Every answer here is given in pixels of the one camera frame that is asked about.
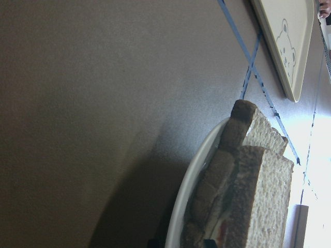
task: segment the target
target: bear drawing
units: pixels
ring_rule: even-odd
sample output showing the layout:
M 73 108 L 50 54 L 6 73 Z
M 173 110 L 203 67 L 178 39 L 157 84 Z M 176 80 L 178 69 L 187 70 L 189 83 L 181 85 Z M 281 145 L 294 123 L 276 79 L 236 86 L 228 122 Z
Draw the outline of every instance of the bear drawing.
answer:
M 292 87 L 293 85 L 293 69 L 295 66 L 295 49 L 291 45 L 291 40 L 289 37 L 289 28 L 286 19 L 282 22 L 282 31 L 276 40 L 277 48 L 284 66 L 286 75 L 288 77 L 289 83 Z

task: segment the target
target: human hand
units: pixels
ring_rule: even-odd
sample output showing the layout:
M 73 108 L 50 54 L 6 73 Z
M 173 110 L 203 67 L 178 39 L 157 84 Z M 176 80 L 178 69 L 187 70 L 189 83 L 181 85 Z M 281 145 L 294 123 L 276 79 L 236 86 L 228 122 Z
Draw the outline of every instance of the human hand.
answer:
M 320 18 L 327 18 L 331 13 L 331 0 L 319 0 Z

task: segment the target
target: white tray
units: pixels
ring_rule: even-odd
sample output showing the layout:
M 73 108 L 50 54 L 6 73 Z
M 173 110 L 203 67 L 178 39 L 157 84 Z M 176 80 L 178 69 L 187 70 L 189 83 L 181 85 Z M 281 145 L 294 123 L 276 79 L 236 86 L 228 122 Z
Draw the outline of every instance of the white tray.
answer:
M 291 101 L 298 102 L 313 26 L 314 0 L 251 1 L 285 94 Z
M 198 152 L 195 154 L 186 170 L 170 218 L 165 248 L 180 248 L 180 236 L 183 230 L 187 202 L 197 183 L 201 169 L 204 167 L 205 162 L 212 158 L 218 147 L 220 136 L 227 121 L 228 118 L 214 127 L 200 146 Z

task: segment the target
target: blue tape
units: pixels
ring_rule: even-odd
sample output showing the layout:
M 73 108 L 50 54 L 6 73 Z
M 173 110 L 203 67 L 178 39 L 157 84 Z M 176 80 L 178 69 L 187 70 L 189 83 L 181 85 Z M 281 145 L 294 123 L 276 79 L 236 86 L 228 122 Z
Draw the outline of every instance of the blue tape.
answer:
M 249 82 L 249 79 L 250 79 L 250 76 L 251 76 L 251 73 L 252 73 L 252 68 L 254 67 L 255 58 L 257 56 L 258 48 L 259 48 L 259 44 L 260 44 L 260 40 L 261 40 L 261 35 L 262 35 L 262 30 L 260 30 L 260 32 L 258 34 L 257 40 L 255 42 L 254 50 L 253 50 L 253 55 L 251 57 L 251 60 L 249 62 L 249 67 L 247 69 L 245 81 L 244 81 L 244 84 L 243 84 L 243 90 L 242 90 L 242 92 L 240 94 L 240 99 L 242 99 L 242 100 L 245 97 L 247 86 L 248 86 L 248 82 Z
M 245 46 L 245 43 L 244 43 L 242 37 L 240 36 L 240 33 L 239 33 L 239 31 L 238 31 L 238 29 L 237 29 L 237 27 L 236 27 L 236 25 L 235 25 L 235 23 L 234 23 L 231 15 L 230 15 L 230 13 L 229 13 L 228 8 L 226 7 L 226 5 L 224 3 L 224 0 L 217 0 L 217 2 L 220 5 L 221 9 L 223 10 L 223 13 L 224 13 L 225 17 L 227 18 L 227 21 L 228 21 L 228 23 L 229 23 L 229 25 L 230 25 L 230 27 L 231 27 L 231 29 L 232 29 L 232 31 L 233 31 L 236 39 L 237 39 L 240 47 L 242 48 L 242 50 L 243 50 L 243 52 L 245 54 L 246 59 L 250 63 L 251 62 L 251 56 L 250 56 L 250 54 L 249 54 L 249 52 L 247 50 L 247 47 Z M 292 152 L 293 152 L 293 154 L 294 154 L 294 156 L 296 158 L 296 163 L 297 164 L 300 164 L 300 159 L 298 157 L 298 154 L 296 153 L 296 150 L 295 150 L 295 148 L 293 146 L 293 143 L 292 143 L 292 141 L 291 141 L 291 139 L 290 139 L 290 137 L 289 137 L 289 135 L 288 135 L 288 133 L 287 133 L 287 131 L 286 131 L 286 129 L 285 129 L 282 121 L 281 121 L 281 119 L 280 119 L 279 113 L 277 112 L 277 110 L 276 110 L 276 108 L 275 108 L 275 106 L 274 106 L 274 104 L 273 104 L 273 102 L 272 102 L 272 100 L 271 100 L 271 98 L 269 96 L 269 93 L 268 93 L 267 89 L 264 87 L 264 84 L 263 84 L 263 81 L 261 79 L 261 76 L 260 76 L 260 74 L 259 74 L 259 72 L 256 69 L 256 67 L 255 67 L 254 64 L 252 65 L 252 70 L 255 73 L 256 77 L 257 77 L 257 80 L 258 80 L 258 82 L 259 82 L 259 84 L 261 86 L 261 90 L 262 90 L 262 92 L 263 92 L 263 94 L 264 94 L 264 96 L 265 96 L 265 98 L 266 98 L 266 100 L 267 100 L 267 102 L 268 102 L 271 110 L 273 111 L 274 116 L 276 117 L 276 120 L 278 122 L 278 125 L 280 126 L 281 130 L 283 131 L 284 136 L 289 141 L 289 146 L 291 147 L 291 150 L 292 150 Z

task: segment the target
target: bear ear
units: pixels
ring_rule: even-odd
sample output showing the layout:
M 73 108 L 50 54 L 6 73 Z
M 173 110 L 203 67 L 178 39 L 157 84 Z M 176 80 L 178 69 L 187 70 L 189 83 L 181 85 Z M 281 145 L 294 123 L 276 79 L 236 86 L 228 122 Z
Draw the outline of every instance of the bear ear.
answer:
M 296 55 L 295 55 L 295 49 L 294 48 L 292 48 L 292 57 L 293 57 L 293 66 L 295 66 Z
M 283 27 L 283 31 L 287 33 L 289 29 L 288 29 L 288 22 L 286 21 L 286 19 L 283 19 L 282 27 Z

